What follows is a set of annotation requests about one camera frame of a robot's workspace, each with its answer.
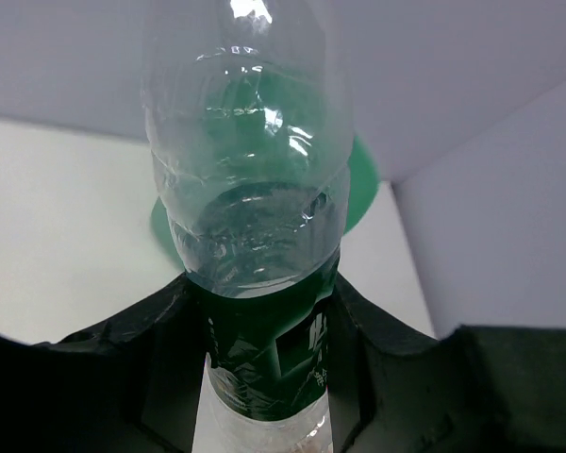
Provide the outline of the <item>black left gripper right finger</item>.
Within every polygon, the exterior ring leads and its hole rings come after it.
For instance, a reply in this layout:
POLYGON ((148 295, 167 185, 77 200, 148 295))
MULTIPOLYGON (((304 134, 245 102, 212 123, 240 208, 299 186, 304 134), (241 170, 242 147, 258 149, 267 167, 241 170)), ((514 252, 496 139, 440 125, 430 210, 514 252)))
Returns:
POLYGON ((338 277, 327 304, 338 452, 566 452, 566 329, 436 340, 338 277))

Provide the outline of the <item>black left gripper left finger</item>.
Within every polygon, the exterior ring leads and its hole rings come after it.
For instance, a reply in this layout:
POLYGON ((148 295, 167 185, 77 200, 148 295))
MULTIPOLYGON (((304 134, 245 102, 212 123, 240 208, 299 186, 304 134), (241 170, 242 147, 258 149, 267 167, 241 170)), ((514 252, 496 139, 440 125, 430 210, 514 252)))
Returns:
POLYGON ((55 344, 0 336, 0 452, 189 452, 204 360, 185 276, 55 344))

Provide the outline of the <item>green label clear bottle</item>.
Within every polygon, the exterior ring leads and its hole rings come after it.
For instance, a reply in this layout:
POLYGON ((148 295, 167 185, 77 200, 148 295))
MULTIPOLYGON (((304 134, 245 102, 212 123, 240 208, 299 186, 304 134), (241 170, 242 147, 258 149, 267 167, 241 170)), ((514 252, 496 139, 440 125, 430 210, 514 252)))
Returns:
POLYGON ((327 1, 153 1, 142 103, 228 452, 329 452, 350 92, 327 1))

